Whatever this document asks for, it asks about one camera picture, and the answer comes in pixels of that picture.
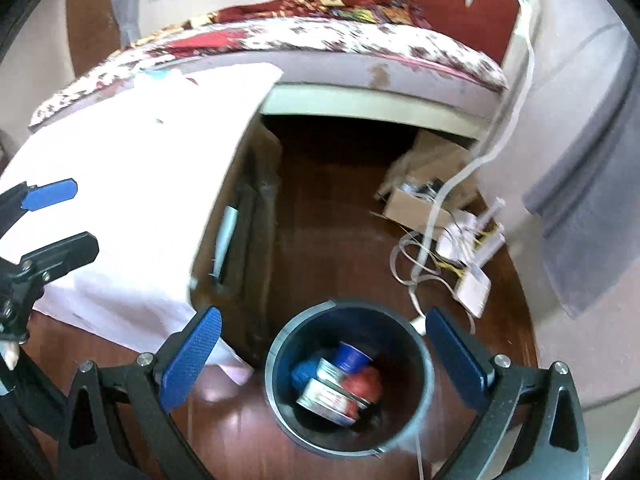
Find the trash bin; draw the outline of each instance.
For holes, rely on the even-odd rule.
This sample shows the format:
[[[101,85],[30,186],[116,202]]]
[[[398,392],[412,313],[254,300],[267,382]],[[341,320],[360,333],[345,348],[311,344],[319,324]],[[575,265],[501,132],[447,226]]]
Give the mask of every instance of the trash bin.
[[[296,403],[296,364],[342,340],[367,341],[382,378],[382,398],[355,424],[338,426]],[[402,316],[365,301],[327,301],[308,308],[280,331],[267,357],[267,402],[297,444],[329,456],[385,452],[415,433],[433,397],[433,364],[418,333]]]

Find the dark wooden floor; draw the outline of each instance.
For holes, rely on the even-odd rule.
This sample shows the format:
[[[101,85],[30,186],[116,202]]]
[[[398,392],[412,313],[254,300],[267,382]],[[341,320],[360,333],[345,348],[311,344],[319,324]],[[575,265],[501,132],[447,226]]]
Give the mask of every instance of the dark wooden floor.
[[[415,317],[406,289],[393,279],[388,265],[389,253],[403,231],[371,213],[382,210],[373,194],[389,163],[411,145],[414,131],[325,118],[276,118],[268,127],[284,147],[270,295],[272,330],[327,298],[374,300],[409,319]],[[409,266],[399,268],[408,275]],[[536,365],[527,306],[506,250],[485,270],[493,286],[477,323],[478,337],[493,352]],[[443,285],[424,283],[418,292],[425,308],[446,306],[461,323],[467,323],[462,308]],[[84,359],[106,366],[135,358],[131,351],[38,313],[31,319],[31,333],[27,352],[65,391],[77,363]],[[427,478],[429,463],[444,460],[473,419],[437,362],[435,368],[435,394],[421,433]],[[418,478],[413,439],[379,459],[334,460],[295,446],[271,417],[259,371],[240,387],[218,368],[205,370],[189,403],[174,418],[219,480]],[[130,413],[126,413],[126,428],[132,431],[142,464],[157,477]],[[55,462],[54,443],[45,437],[42,441]]]

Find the open cardboard box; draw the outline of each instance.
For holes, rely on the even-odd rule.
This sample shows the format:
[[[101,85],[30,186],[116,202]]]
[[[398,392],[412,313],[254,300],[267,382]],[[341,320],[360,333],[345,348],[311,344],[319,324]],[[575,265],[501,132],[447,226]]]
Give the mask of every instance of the open cardboard box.
[[[383,215],[409,229],[422,231],[431,212],[431,203],[399,189],[403,182],[425,184],[439,178],[446,182],[466,165],[468,151],[427,130],[420,130],[413,147],[396,160],[378,189],[378,196],[389,194]],[[476,180],[472,176],[456,186],[438,213],[433,236],[438,237],[444,226],[451,222],[447,211],[461,209],[478,194]]]

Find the blue gripper pad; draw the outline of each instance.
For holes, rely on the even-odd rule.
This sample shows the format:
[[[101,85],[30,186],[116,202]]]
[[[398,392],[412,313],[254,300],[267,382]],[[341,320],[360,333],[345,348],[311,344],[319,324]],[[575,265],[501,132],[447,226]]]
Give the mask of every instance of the blue gripper pad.
[[[37,211],[50,205],[71,200],[78,193],[78,184],[72,178],[30,189],[22,199],[22,209]]]
[[[484,412],[490,403],[488,380],[478,362],[437,308],[427,311],[424,325],[427,338],[465,406]]]
[[[187,400],[204,363],[220,338],[221,331],[220,311],[210,308],[165,368],[158,398],[166,412]]]

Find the silver screw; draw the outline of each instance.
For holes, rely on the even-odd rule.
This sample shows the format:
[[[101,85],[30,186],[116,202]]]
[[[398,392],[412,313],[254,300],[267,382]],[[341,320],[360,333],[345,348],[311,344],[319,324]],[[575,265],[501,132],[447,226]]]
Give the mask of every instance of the silver screw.
[[[91,368],[93,368],[93,367],[94,367],[94,362],[93,361],[85,361],[84,363],[82,363],[78,367],[78,370],[80,370],[83,374],[85,374],[89,370],[91,370]]]
[[[9,317],[13,309],[14,306],[12,305],[11,300],[6,300],[2,306],[2,316]]]
[[[569,367],[562,361],[556,361],[554,368],[560,375],[567,375],[569,373]]]
[[[509,368],[511,366],[511,359],[504,354],[498,354],[494,357],[494,363],[496,363],[500,368]]]
[[[149,352],[144,352],[143,354],[140,354],[136,358],[136,362],[140,366],[147,366],[147,365],[151,364],[151,361],[153,361],[153,360],[154,360],[154,355],[149,353]]]

